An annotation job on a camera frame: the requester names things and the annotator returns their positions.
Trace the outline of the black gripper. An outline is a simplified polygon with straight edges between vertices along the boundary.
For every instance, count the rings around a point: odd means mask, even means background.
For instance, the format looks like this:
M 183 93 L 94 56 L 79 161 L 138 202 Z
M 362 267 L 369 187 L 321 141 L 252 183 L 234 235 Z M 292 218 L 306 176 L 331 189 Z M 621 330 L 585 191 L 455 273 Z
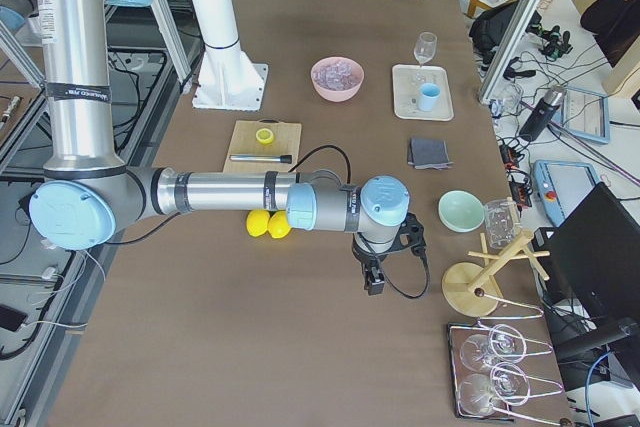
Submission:
M 363 265 L 364 290 L 369 296 L 380 295 L 384 291 L 385 277 L 383 261 L 392 254 L 410 251 L 426 266 L 426 242 L 424 226 L 409 212 L 398 227 L 390 245 L 382 247 L 357 233 L 352 243 L 352 251 Z

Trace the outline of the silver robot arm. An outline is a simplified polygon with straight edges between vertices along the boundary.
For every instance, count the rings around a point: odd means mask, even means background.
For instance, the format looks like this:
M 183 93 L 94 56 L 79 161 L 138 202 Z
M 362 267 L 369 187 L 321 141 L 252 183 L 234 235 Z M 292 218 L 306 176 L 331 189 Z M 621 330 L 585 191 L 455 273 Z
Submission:
M 382 266 L 387 255 L 410 250 L 425 257 L 423 227 L 408 210 L 409 192 L 390 176 L 356 186 L 326 171 L 229 174 L 128 166 L 114 147 L 107 2 L 123 0 L 37 0 L 53 153 L 43 184 L 31 196 L 29 216 L 43 237 L 83 250 L 153 215 L 281 211 L 294 228 L 351 233 L 372 295 L 390 284 Z

